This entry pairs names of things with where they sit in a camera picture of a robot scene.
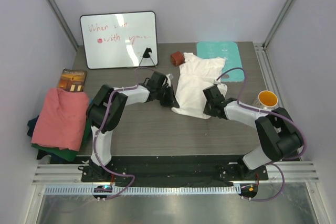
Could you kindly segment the white t shirt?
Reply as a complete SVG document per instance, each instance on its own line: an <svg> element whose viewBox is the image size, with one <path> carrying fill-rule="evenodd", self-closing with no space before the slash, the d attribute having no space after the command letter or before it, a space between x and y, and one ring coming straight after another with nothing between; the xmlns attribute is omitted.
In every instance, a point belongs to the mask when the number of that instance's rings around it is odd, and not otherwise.
<svg viewBox="0 0 336 224"><path fill-rule="evenodd" d="M199 119L209 119L204 114L206 98L204 89L211 87L216 78L222 74L226 59L202 59L193 53L183 53L184 63L180 65L180 76L177 83L175 98L178 108L174 113Z"/></svg>

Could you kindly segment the red brown cube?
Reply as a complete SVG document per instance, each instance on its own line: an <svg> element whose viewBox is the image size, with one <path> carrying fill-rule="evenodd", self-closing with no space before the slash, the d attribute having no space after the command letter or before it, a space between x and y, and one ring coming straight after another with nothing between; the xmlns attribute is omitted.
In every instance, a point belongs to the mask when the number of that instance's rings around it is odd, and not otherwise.
<svg viewBox="0 0 336 224"><path fill-rule="evenodd" d="M171 63L176 67L180 66L181 64L185 62L184 55L180 51L172 53L170 56L170 59L171 59Z"/></svg>

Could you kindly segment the small white whiteboard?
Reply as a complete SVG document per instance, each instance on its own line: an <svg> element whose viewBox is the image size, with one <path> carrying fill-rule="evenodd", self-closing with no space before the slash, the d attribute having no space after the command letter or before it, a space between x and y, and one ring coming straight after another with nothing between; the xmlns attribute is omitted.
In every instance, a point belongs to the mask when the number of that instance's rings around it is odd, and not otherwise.
<svg viewBox="0 0 336 224"><path fill-rule="evenodd" d="M80 27L89 69L136 68L146 48L159 63L153 11L82 15Z"/></svg>

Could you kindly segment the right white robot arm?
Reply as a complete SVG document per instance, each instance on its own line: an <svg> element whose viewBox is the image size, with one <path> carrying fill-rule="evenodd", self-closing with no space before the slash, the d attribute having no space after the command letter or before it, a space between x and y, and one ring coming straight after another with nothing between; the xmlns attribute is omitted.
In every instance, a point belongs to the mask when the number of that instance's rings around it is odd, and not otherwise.
<svg viewBox="0 0 336 224"><path fill-rule="evenodd" d="M234 98L225 99L218 85L204 89L203 93L206 115L237 121L257 131L259 146L237 161L236 170L242 179L253 179L259 168L283 158L293 158L294 152L304 148L305 138L286 109L260 109Z"/></svg>

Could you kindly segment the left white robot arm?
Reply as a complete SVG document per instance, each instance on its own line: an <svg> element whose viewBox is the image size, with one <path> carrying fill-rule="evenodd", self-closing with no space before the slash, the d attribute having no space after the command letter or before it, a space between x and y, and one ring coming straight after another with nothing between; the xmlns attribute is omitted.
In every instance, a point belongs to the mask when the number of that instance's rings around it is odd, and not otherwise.
<svg viewBox="0 0 336 224"><path fill-rule="evenodd" d="M93 140L89 172L98 180L105 182L111 177L112 169L108 164L112 161L112 133L126 106L157 100L163 107L179 107L171 84L172 78L171 74L155 71L143 83L131 87L101 86L86 112Z"/></svg>

